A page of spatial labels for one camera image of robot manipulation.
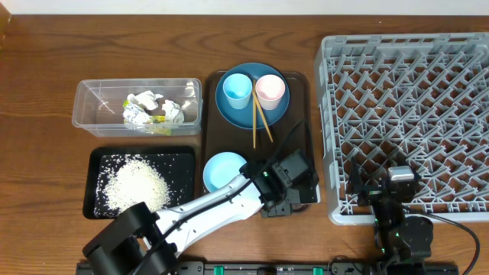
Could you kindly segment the green snack wrapper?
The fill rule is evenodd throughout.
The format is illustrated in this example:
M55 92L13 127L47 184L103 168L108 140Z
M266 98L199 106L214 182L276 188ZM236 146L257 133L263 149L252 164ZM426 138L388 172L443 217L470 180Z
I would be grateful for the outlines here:
M145 134L166 136L172 134L170 128L167 128L165 125L160 126L160 124L165 122L164 115L149 115L142 107L129 101L124 101L123 107L123 118L126 128Z

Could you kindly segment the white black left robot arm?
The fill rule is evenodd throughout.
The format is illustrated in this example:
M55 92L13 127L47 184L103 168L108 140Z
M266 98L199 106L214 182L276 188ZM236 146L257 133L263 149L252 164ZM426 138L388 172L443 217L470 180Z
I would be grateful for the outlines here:
M233 222L285 200L300 183L318 182L302 150L283 160L241 166L225 186L198 199L151 212L141 202L126 209L84 248L95 274L168 274L192 244Z

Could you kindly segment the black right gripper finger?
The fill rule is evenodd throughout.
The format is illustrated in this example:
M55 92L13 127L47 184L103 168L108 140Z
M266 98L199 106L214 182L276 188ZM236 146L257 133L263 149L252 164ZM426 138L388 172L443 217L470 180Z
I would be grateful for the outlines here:
M381 159L377 163L384 168L409 165L406 154L401 148L394 148L386 156L381 157Z
M350 159L350 162L351 162L351 170L348 174L346 193L349 195L354 195L362 191L363 182L362 182L362 178L359 172L359 166L356 162L356 159L352 157Z

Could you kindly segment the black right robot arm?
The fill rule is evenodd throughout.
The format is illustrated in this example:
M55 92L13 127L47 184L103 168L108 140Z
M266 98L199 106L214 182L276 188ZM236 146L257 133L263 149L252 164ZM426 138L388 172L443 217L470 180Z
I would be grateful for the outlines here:
M363 274L425 274L423 261L430 257L433 223L428 218L406 216L404 204L419 190L421 176L402 156L375 184L361 178L360 166L351 158L346 192L357 196L359 206L374 213L374 241L383 255L365 264Z

